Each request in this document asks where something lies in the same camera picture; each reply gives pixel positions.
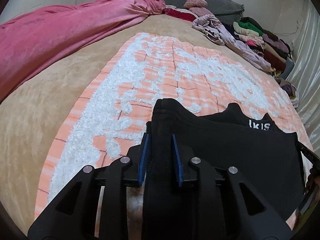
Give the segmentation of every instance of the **pink pillow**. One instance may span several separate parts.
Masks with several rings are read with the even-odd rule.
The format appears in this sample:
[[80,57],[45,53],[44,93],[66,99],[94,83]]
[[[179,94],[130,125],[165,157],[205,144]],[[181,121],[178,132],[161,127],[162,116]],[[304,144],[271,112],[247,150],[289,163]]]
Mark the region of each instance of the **pink pillow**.
[[208,3],[205,0],[187,0],[184,7],[190,9],[191,7],[206,7]]
[[212,12],[210,12],[208,9],[204,8],[204,7],[192,7],[189,9],[189,11],[193,12],[194,14],[198,15],[199,17],[203,16],[203,15],[207,15],[207,14],[212,14]]

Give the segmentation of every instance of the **purple garment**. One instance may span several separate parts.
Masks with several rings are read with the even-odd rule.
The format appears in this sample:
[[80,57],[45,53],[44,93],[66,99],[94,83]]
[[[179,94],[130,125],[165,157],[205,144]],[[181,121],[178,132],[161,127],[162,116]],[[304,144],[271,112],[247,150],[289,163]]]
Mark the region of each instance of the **purple garment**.
[[204,33],[207,38],[214,43],[221,40],[229,49],[244,58],[255,68],[271,72],[270,63],[255,54],[249,46],[242,41],[235,40],[214,15],[208,14],[195,19],[192,23],[192,28]]
[[292,96],[291,85],[286,84],[286,85],[284,85],[284,86],[282,87],[282,89],[283,89],[284,91],[286,91],[289,96]]
[[263,38],[263,40],[264,40],[266,43],[268,43],[270,46],[275,47],[275,48],[281,50],[281,51],[284,52],[284,53],[289,53],[289,50],[288,50],[287,46],[286,46],[281,40],[273,41],[273,40],[270,39],[270,38],[268,37],[268,35],[266,35],[266,34],[263,34],[263,35],[262,35],[262,38]]

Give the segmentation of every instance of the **folded clothes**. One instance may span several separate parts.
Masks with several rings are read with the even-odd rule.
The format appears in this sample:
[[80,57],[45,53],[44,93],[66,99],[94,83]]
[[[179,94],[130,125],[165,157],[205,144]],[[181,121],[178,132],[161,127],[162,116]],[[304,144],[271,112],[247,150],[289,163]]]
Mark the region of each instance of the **folded clothes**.
[[279,38],[277,37],[277,35],[273,34],[272,32],[270,31],[267,31],[265,29],[263,29],[259,23],[257,23],[254,19],[250,18],[250,17],[242,17],[241,22],[243,23],[251,23],[252,25],[254,25],[255,27],[257,27],[260,31],[262,31],[263,33],[265,33],[266,35],[268,35],[268,37],[270,39],[272,39],[273,41],[278,41]]
[[223,22],[222,22],[222,25],[226,28],[226,30],[227,30],[232,36],[234,36],[235,38],[238,38],[238,39],[239,39],[239,35],[235,33],[235,29],[234,29],[234,27],[233,27],[231,24],[227,24],[227,23],[223,23]]
[[179,12],[175,9],[164,9],[163,10],[164,14],[168,15],[168,16],[172,16],[175,18],[179,18],[181,20],[185,20],[185,21],[189,21],[189,22],[193,22],[196,17],[193,14],[190,13],[185,13],[185,12]]
[[259,36],[259,33],[255,32],[253,30],[245,29],[245,28],[240,27],[237,22],[233,22],[233,27],[234,27],[236,33],[239,33],[239,34],[242,34],[242,35],[246,35],[246,36],[249,36],[249,34],[254,35],[256,37]]
[[236,54],[244,58],[255,68],[266,72],[272,71],[270,63],[266,62],[263,58],[255,54],[242,41],[235,40],[235,38],[226,30],[226,28],[214,15],[204,15],[198,19],[195,19],[192,23],[192,27],[204,33],[207,36],[207,38],[214,43],[217,42],[218,32],[218,41],[221,40],[223,44],[225,44],[229,49],[231,49]]
[[277,48],[273,48],[275,50],[275,52],[281,57],[284,58],[285,60],[287,60],[288,58],[288,53],[284,53],[283,51],[277,49]]
[[266,61],[271,64],[271,67],[275,68],[283,72],[285,70],[285,63],[281,62],[278,58],[276,58],[271,52],[264,50],[264,57]]
[[241,21],[238,21],[238,24],[241,28],[245,28],[245,29],[249,29],[249,30],[253,30],[257,33],[259,33],[259,36],[263,35],[263,32],[261,30],[259,30],[257,27],[255,27],[254,25],[252,25],[251,23],[243,23]]
[[255,48],[254,46],[249,46],[249,48],[255,53],[257,54],[258,56],[260,57],[264,57],[264,52],[263,51],[260,51],[258,50],[257,48]]
[[196,15],[195,13],[193,13],[193,12],[187,10],[187,9],[181,9],[181,8],[173,8],[173,9],[175,9],[178,12],[185,12],[185,13],[192,14],[194,17],[199,18],[198,15]]
[[285,64],[285,59],[280,57],[278,53],[268,44],[264,43],[263,44],[263,49],[269,51],[273,56],[275,56],[277,59],[279,59],[283,64]]
[[291,56],[291,49],[290,49],[290,46],[287,44],[287,43],[285,43],[284,42],[284,40],[282,40],[282,39],[280,39],[286,46],[287,46],[287,48],[288,48],[288,50],[289,50],[289,54],[290,54],[290,56]]
[[240,39],[241,41],[244,41],[244,42],[246,42],[246,41],[248,41],[248,40],[253,40],[253,41],[255,41],[259,46],[262,46],[262,44],[264,43],[262,37],[257,37],[257,36],[254,36],[254,35],[252,35],[252,36],[253,36],[253,37],[252,37],[252,36],[245,36],[245,35],[241,35],[241,34],[239,34],[238,36],[239,36],[239,39]]
[[196,14],[198,17],[207,15],[207,14],[212,14],[212,12],[210,12],[207,8],[204,7],[191,7],[189,9],[189,11],[193,12],[194,14]]
[[258,47],[257,43],[253,40],[247,40],[246,43],[248,46],[256,46]]
[[263,52],[263,48],[253,40],[248,40],[245,44],[248,45],[250,47],[250,49],[254,48],[254,49],[257,49],[257,50]]
[[287,46],[281,40],[273,41],[266,34],[263,34],[262,38],[266,43],[271,45],[273,48],[277,48],[277,49],[281,50],[284,53],[289,53],[289,50],[288,50]]
[[190,9],[192,7],[206,7],[208,3],[205,0],[187,0],[184,8]]

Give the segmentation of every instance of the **black cloth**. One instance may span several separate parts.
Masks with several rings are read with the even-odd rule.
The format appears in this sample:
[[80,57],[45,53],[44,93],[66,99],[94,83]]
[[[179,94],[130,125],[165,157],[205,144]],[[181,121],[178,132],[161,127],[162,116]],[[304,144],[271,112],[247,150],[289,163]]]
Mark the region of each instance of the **black cloth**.
[[264,57],[264,52],[258,50],[258,49],[251,49],[255,54],[257,54],[260,57]]
[[271,46],[274,50],[275,50],[275,52],[281,57],[281,58],[284,58],[285,60],[287,60],[287,58],[288,58],[288,53],[284,53],[283,51],[281,51],[281,50],[279,50],[279,49],[277,49],[277,48],[275,48],[275,47],[273,47],[273,46]]
[[220,113],[203,115],[201,117],[213,122],[233,123],[264,131],[283,132],[268,113],[261,120],[255,120],[247,117],[237,103],[228,104],[227,109]]
[[289,58],[292,58],[290,46],[289,46],[287,43],[285,43],[284,40],[282,40],[282,39],[280,39],[280,40],[287,46],[287,48],[288,48],[288,50],[289,50],[288,57],[289,57]]
[[270,31],[265,30],[264,28],[262,28],[259,23],[257,23],[254,19],[250,18],[250,17],[242,17],[240,19],[241,22],[243,23],[251,23],[252,25],[254,25],[255,27],[257,27],[260,31],[262,31],[263,33],[265,33],[266,35],[268,35],[268,37],[270,39],[272,39],[273,41],[278,41],[279,38],[277,35],[273,34]]
[[[173,190],[173,133],[178,144],[191,147],[195,156],[212,166],[223,169],[236,166],[284,220],[298,207],[304,192],[304,172],[301,154],[295,147],[297,134],[276,131],[267,115],[262,120],[251,119],[250,128],[250,119],[239,113],[228,109],[222,115],[198,117],[174,99],[156,102],[151,123],[152,159],[144,191],[142,239],[152,236],[153,239],[190,239],[186,213],[190,203]],[[264,121],[270,123],[268,130]],[[261,130],[262,123],[266,130]],[[174,233],[178,228],[183,228],[184,235]]]
[[263,52],[263,48],[261,46],[248,45],[250,49],[257,49],[258,51]]
[[239,39],[239,35],[235,34],[235,29],[234,29],[233,25],[226,24],[226,23],[223,23],[223,22],[221,22],[221,23],[233,37]]

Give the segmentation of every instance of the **pink blanket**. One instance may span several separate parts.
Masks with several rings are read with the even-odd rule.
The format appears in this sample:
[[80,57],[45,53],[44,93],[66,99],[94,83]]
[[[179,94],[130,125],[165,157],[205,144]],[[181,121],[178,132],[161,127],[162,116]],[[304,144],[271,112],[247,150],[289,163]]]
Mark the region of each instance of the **pink blanket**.
[[0,25],[0,102],[59,59],[164,8],[164,0],[95,0],[43,7]]

